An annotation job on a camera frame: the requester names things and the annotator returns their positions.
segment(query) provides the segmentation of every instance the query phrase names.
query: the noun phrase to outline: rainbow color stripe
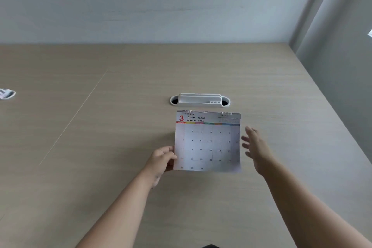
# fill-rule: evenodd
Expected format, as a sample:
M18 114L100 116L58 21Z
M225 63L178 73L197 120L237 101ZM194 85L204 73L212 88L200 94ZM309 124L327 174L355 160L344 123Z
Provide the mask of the rainbow color stripe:
M219 126L239 126L240 124L227 124L227 123L202 123L195 121L176 121L176 124L216 124Z

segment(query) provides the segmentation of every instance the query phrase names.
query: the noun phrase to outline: forearm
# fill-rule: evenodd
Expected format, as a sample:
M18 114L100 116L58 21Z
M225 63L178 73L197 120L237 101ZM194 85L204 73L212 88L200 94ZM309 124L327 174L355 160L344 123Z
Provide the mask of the forearm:
M372 247L277 161L269 163L263 176L297 247Z
M144 172L140 172L84 236L77 248L131 248L152 182Z

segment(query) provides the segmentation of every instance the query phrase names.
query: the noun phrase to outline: desk calendar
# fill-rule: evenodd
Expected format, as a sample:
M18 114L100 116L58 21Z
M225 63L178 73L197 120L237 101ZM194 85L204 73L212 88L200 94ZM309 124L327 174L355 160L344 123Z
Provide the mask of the desk calendar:
M174 170L239 172L240 113L177 110Z

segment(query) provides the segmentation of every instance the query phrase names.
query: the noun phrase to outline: right hand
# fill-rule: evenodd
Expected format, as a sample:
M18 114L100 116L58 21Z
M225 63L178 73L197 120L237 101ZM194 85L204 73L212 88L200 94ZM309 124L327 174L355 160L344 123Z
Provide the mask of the right hand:
M245 127L245 132L248 136L242 136L241 139L248 143L243 143L242 146L249 151L245 154L253 159L254 168L263 175L267 166L275 159L266 142L261 138L258 130L250 127Z

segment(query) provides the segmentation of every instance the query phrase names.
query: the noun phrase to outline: left hand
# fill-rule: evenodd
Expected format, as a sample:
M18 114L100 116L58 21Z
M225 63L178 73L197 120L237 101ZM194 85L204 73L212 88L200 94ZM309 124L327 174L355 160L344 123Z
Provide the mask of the left hand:
M176 159L177 156L174 154L173 146L164 146L154 150L142 169L142 171L153 180L153 188L158 184L164 172L173 170L173 161Z

